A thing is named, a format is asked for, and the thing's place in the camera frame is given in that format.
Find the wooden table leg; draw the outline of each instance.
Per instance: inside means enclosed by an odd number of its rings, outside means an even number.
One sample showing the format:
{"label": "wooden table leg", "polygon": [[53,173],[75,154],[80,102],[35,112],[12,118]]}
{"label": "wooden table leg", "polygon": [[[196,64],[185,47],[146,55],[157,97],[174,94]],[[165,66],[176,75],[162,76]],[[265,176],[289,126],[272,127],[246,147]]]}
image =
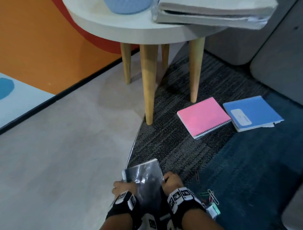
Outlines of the wooden table leg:
{"label": "wooden table leg", "polygon": [[197,101],[198,96],[204,42],[205,38],[198,38],[189,41],[189,86],[190,101],[192,103],[195,103]]}
{"label": "wooden table leg", "polygon": [[169,44],[162,44],[162,67],[164,70],[168,67]]}
{"label": "wooden table leg", "polygon": [[127,85],[131,82],[131,51],[132,45],[129,43],[120,43],[124,78]]}
{"label": "wooden table leg", "polygon": [[158,45],[140,45],[142,81],[146,123],[151,125],[154,116]]}

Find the person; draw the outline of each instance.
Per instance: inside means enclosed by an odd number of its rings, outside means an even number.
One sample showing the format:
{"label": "person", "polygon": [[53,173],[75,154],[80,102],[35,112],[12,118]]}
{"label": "person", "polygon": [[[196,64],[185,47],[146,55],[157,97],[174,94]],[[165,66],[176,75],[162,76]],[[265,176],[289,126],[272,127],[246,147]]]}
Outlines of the person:
{"label": "person", "polygon": [[[169,197],[173,194],[175,198],[181,199],[178,194],[180,191],[186,190],[184,188],[181,178],[174,174],[173,172],[168,172],[164,176],[164,182],[162,183],[162,188],[165,195]],[[132,211],[129,211],[128,208],[119,207],[122,203],[119,201],[123,198],[121,196],[127,196],[129,194],[130,198],[127,198],[128,203],[132,200],[131,196],[136,196],[137,185],[134,182],[124,183],[121,181],[114,182],[114,188],[112,193],[115,195],[114,206],[109,211],[107,218],[100,228],[100,230],[132,230],[137,229],[138,225],[141,224],[141,220],[137,226],[134,226],[134,222],[138,223],[138,216],[140,216],[139,211],[133,213],[135,208]],[[174,225],[178,224],[179,228],[183,230],[223,230],[223,228],[217,224],[204,210],[202,205],[198,205],[198,201],[191,199],[189,201],[182,200],[183,202],[179,204],[177,210],[171,210],[171,216]]]}

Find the person's left hand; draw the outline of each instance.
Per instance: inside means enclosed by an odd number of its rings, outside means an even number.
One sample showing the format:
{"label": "person's left hand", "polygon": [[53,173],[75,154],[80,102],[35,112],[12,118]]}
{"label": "person's left hand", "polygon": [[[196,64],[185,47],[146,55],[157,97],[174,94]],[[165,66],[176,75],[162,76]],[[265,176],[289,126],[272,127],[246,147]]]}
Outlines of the person's left hand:
{"label": "person's left hand", "polygon": [[128,190],[132,194],[137,194],[137,185],[135,182],[126,183],[122,181],[115,181],[114,182],[114,188],[112,190],[112,194],[115,195],[115,199],[123,192]]}

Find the concrete floor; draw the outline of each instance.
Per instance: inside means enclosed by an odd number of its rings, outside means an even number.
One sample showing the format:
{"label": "concrete floor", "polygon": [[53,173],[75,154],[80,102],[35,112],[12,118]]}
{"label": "concrete floor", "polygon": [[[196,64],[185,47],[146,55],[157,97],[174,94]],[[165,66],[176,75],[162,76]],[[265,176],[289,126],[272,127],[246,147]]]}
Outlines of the concrete floor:
{"label": "concrete floor", "polygon": [[119,64],[0,136],[1,229],[101,227],[144,117],[139,55],[130,85]]}

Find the teal carpet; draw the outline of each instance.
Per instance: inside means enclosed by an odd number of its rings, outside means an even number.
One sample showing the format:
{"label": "teal carpet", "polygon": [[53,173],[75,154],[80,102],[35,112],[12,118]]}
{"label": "teal carpet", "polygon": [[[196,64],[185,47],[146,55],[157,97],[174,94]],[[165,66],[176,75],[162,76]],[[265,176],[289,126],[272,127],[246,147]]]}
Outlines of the teal carpet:
{"label": "teal carpet", "polygon": [[265,100],[285,121],[234,134],[188,185],[214,191],[226,230],[285,229],[281,214],[303,182],[303,107],[277,93]]}

